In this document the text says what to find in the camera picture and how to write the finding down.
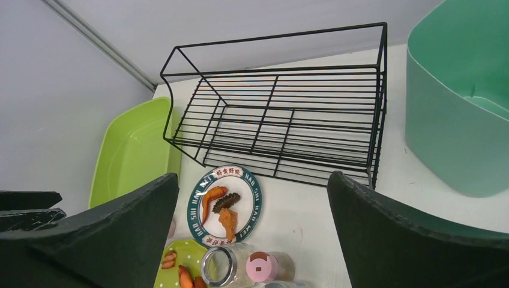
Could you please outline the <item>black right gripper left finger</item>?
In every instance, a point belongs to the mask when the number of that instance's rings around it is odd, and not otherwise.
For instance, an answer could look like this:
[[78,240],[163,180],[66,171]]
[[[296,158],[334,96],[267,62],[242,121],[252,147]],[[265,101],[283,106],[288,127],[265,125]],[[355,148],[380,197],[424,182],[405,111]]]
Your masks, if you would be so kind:
[[152,287],[178,193],[167,173],[38,229],[1,232],[1,286]]

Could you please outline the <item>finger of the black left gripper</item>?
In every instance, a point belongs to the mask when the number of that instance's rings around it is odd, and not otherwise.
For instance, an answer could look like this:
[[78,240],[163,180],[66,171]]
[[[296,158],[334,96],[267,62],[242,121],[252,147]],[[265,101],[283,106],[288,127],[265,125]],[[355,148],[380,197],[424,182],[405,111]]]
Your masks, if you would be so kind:
[[60,208],[1,211],[1,232],[31,231],[66,216]]
[[1,211],[49,209],[61,200],[55,191],[1,191]]

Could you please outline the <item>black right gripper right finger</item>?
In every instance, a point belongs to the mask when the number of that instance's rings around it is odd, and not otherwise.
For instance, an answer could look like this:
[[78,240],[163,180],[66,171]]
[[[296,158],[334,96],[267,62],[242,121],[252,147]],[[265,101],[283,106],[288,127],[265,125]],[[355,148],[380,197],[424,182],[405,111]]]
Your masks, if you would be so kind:
[[352,287],[507,287],[508,235],[455,223],[331,174],[327,193]]

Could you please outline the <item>silver lid pellet jar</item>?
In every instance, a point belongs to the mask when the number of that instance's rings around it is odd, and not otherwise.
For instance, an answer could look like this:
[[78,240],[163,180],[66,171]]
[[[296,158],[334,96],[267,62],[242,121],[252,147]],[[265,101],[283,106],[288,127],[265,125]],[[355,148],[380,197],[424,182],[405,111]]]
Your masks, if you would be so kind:
[[275,280],[266,283],[262,288],[306,288],[306,284],[298,281]]

